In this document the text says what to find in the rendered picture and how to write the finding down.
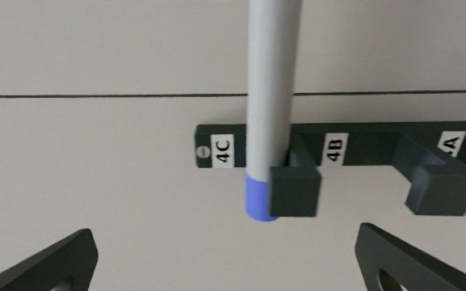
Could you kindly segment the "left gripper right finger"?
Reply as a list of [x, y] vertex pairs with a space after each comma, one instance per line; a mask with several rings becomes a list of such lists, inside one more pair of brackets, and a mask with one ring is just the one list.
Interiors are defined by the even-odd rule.
[[362, 222], [354, 246], [367, 291], [466, 291], [466, 273]]

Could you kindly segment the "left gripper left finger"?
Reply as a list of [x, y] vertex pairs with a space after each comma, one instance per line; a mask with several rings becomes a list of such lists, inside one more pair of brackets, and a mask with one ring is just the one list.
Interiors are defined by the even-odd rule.
[[83, 228], [0, 272], [0, 291], [88, 291], [98, 259]]

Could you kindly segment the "grey metal bar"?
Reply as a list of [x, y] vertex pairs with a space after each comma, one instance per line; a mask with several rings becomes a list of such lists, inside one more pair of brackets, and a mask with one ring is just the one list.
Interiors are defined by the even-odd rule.
[[248, 206], [269, 215], [271, 167], [288, 167], [305, 0], [252, 0]]

